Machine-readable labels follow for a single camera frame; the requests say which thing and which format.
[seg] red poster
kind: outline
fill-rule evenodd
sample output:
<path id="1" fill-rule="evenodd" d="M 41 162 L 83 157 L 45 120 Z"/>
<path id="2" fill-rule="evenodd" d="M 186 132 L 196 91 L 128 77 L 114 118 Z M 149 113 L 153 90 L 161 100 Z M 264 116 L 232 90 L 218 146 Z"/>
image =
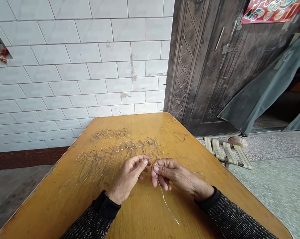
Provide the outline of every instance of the red poster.
<path id="1" fill-rule="evenodd" d="M 250 0 L 240 23 L 288 22 L 299 8 L 300 0 Z"/>

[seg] concrete floor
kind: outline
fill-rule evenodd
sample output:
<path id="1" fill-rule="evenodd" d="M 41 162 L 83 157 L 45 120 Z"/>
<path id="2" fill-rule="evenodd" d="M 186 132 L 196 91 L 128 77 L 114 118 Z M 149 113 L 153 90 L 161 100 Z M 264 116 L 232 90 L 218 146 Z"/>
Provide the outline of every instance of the concrete floor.
<path id="1" fill-rule="evenodd" d="M 230 171 L 300 238 L 300 132 L 251 135 L 247 141 L 253 171 L 233 165 Z M 0 171 L 0 228 L 51 167 Z"/>

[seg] black knit sleeve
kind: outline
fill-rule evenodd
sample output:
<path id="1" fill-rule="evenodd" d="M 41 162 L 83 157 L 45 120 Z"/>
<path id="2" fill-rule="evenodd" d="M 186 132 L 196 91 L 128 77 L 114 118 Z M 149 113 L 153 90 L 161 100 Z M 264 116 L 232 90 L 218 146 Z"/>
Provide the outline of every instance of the black knit sleeve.
<path id="1" fill-rule="evenodd" d="M 224 238 L 277 239 L 217 188 L 209 199 L 201 202 L 195 200 L 195 203 L 207 213 Z"/>
<path id="2" fill-rule="evenodd" d="M 115 204 L 101 192 L 87 210 L 68 228 L 62 239 L 105 238 L 121 205 Z"/>

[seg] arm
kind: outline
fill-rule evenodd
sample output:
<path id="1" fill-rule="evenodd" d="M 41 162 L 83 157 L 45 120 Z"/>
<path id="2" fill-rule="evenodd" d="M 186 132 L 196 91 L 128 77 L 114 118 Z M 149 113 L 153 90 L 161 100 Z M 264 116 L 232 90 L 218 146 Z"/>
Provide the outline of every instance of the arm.
<path id="1" fill-rule="evenodd" d="M 109 191 L 102 191 L 61 238 L 105 238 L 122 202 L 128 198 L 138 178 L 143 179 L 141 173 L 148 170 L 149 159 L 137 155 L 126 160 Z"/>
<path id="2" fill-rule="evenodd" d="M 158 181 L 166 191 L 172 189 L 171 181 L 179 189 L 188 192 L 220 229 L 224 238 L 276 238 L 217 188 L 208 185 L 173 159 L 155 161 L 151 168 L 151 180 L 154 187 Z"/>

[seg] door panel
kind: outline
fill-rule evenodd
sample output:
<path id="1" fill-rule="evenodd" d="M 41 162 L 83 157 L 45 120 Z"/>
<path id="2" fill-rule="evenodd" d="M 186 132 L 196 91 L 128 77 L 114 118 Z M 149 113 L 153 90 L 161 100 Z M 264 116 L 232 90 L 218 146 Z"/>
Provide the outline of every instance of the door panel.
<path id="1" fill-rule="evenodd" d="M 237 133 L 217 115 L 300 32 L 300 11 L 289 23 L 240 25 L 249 0 L 185 2 L 174 13 L 164 111 L 195 136 Z M 199 25 L 186 6 L 202 9 Z"/>

